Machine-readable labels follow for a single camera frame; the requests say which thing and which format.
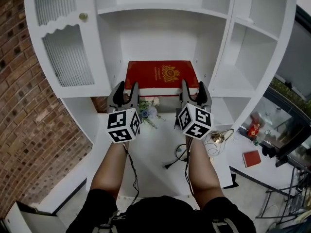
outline white cabinet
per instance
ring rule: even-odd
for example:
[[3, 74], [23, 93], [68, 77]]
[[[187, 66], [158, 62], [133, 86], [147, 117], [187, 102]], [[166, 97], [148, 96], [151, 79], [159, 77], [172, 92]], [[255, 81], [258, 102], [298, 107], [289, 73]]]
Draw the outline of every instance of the white cabinet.
[[129, 61], [190, 60], [212, 95], [216, 124], [234, 129], [274, 76], [295, 7], [296, 0], [25, 0], [57, 97], [108, 96]]

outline floor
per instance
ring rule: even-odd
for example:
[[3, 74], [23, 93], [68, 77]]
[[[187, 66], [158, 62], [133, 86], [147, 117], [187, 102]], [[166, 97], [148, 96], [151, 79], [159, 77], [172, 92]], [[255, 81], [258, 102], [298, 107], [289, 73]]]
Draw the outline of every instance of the floor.
[[[254, 221], [257, 233], [265, 233], [269, 226], [274, 222], [274, 219], [256, 219], [255, 217], [260, 214], [263, 208], [263, 203], [266, 197], [266, 188], [254, 183], [240, 175], [237, 175], [236, 182], [239, 184], [236, 188], [224, 189], [225, 196], [231, 200], [237, 207], [246, 215], [248, 215], [251, 220]], [[68, 203], [57, 213], [59, 218], [63, 221], [66, 227], [76, 218], [79, 211], [83, 207], [86, 200], [87, 192], [85, 186], [76, 193]], [[194, 209], [198, 209], [194, 198], [192, 196], [179, 196], [176, 197], [187, 203], [189, 203]], [[275, 216], [282, 212], [282, 207], [284, 204], [284, 196], [280, 194], [273, 193], [269, 205], [267, 206], [267, 211], [265, 216]], [[125, 212], [127, 207], [131, 204], [132, 198], [120, 197], [117, 200], [117, 207], [120, 212]]]

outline frosted glass panel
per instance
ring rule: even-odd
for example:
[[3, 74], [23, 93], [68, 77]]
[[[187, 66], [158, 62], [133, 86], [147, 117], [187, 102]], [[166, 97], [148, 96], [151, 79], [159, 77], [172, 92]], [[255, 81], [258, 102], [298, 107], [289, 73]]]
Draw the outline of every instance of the frosted glass panel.
[[49, 21], [65, 17], [70, 12], [76, 11], [76, 7], [75, 0], [35, 0], [39, 25], [46, 25]]
[[62, 86], [95, 84], [86, 58], [79, 25], [67, 26], [43, 38]]

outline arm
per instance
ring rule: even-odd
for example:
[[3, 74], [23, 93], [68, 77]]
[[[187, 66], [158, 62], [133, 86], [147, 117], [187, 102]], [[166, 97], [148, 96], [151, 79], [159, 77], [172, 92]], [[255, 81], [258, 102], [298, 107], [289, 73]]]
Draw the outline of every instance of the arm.
[[[125, 146], [128, 149], [129, 143], [125, 143]], [[117, 199], [123, 179], [125, 162], [126, 152], [123, 143], [111, 143], [93, 178], [90, 189], [104, 190]]]
[[189, 178], [194, 198], [201, 209], [207, 202], [224, 197], [220, 183], [209, 156], [201, 140], [193, 139], [189, 159]]

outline red book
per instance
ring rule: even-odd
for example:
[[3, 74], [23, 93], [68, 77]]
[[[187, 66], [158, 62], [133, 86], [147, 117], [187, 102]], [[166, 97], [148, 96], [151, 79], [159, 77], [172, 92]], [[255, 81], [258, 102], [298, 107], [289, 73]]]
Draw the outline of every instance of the red book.
[[190, 95], [196, 94], [199, 82], [190, 61], [130, 61], [125, 92], [129, 94], [138, 82], [141, 96], [179, 95], [183, 79], [188, 83]]
[[245, 167], [257, 165], [261, 162], [258, 150], [243, 153]]

